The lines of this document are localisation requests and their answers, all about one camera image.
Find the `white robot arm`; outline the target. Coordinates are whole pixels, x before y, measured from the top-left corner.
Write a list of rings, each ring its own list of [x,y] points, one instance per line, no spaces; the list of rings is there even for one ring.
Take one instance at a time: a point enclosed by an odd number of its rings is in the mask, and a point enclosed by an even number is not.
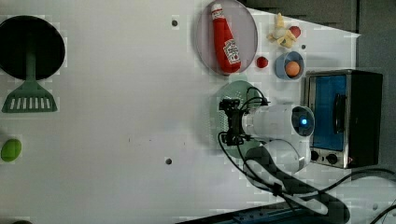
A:
[[[291,207],[301,206],[331,224],[347,224],[350,212],[341,200],[294,176],[311,161],[315,118],[308,107],[269,105],[253,97],[244,103],[223,99],[219,111],[228,124],[218,134],[219,145],[236,148],[242,161],[238,170],[245,177]]]

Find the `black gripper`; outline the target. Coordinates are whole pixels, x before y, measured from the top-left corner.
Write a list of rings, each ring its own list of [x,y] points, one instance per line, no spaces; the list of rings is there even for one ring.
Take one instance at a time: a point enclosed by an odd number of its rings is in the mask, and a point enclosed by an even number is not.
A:
[[[239,108],[239,99],[223,99],[219,103],[219,110],[227,117],[228,130],[222,141],[228,146],[239,146],[244,143],[245,132],[242,128],[243,111]]]

